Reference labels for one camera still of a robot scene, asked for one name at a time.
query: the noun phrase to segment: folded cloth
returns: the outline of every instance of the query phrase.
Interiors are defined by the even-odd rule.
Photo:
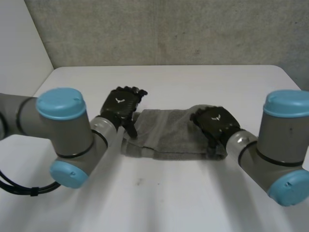
[[[222,160],[226,151],[218,145],[208,147],[208,139],[190,121],[190,115],[198,108],[187,110],[143,110],[136,113],[136,139],[124,134],[122,153],[130,157],[148,157],[156,160]]]

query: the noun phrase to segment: logo on robotic hand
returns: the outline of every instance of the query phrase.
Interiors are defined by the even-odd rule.
[[[212,120],[220,121],[221,115],[218,115],[217,117],[212,117]]]
[[[116,101],[117,101],[118,103],[121,103],[121,102],[124,102],[124,101],[125,101],[125,99],[118,100],[118,99],[116,98]]]

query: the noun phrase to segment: blue joint cap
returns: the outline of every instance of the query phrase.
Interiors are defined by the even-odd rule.
[[[43,117],[72,120],[86,111],[86,104],[80,91],[73,88],[55,88],[38,97],[36,108]]]
[[[264,113],[274,117],[309,116],[309,92],[301,90],[278,90],[268,94]]]
[[[88,175],[80,168],[58,160],[52,163],[49,173],[56,182],[72,189],[80,188],[88,179]]]
[[[309,196],[309,172],[297,170],[276,180],[267,194],[279,205],[295,205]]]

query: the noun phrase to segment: gray cylindrical link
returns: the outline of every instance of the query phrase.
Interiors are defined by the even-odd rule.
[[[281,118],[263,113],[257,149],[285,163],[302,162],[309,144],[309,117]]]
[[[96,117],[90,122],[91,128],[100,133],[107,141],[108,146],[111,146],[114,141],[117,130],[112,122],[103,117]]]
[[[0,112],[7,123],[7,135],[48,138],[48,131],[35,109],[37,98],[0,94]]]
[[[107,146],[101,137],[94,133],[93,136],[94,144],[91,149],[84,155],[73,159],[64,159],[58,157],[56,160],[70,163],[83,170],[87,175],[90,175],[107,150]]]
[[[4,139],[4,136],[5,136],[5,128],[2,119],[0,118],[0,140]]]
[[[250,143],[257,140],[257,137],[246,130],[241,130],[233,134],[226,144],[226,152],[236,163],[241,151]]]
[[[267,162],[257,154],[256,144],[246,148],[243,152],[240,166],[266,192],[283,175],[302,169],[301,165],[284,167]]]
[[[87,112],[72,120],[52,120],[41,116],[49,131],[55,152],[72,156],[89,149],[93,143]]]
[[[35,108],[37,98],[30,98],[20,109],[20,126],[25,135],[39,138],[49,138],[49,131],[41,120]]]

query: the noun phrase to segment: black cable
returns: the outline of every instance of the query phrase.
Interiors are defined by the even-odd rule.
[[[56,188],[60,187],[60,184],[57,182],[54,182],[50,185],[47,185],[45,187],[39,188],[39,187],[33,187],[33,188],[27,188],[24,186],[21,186],[14,181],[10,180],[3,172],[0,170],[0,176],[9,184],[4,183],[0,180],[0,188],[15,195],[29,195],[31,197],[38,196],[39,194],[44,194],[51,192],[55,190]]]

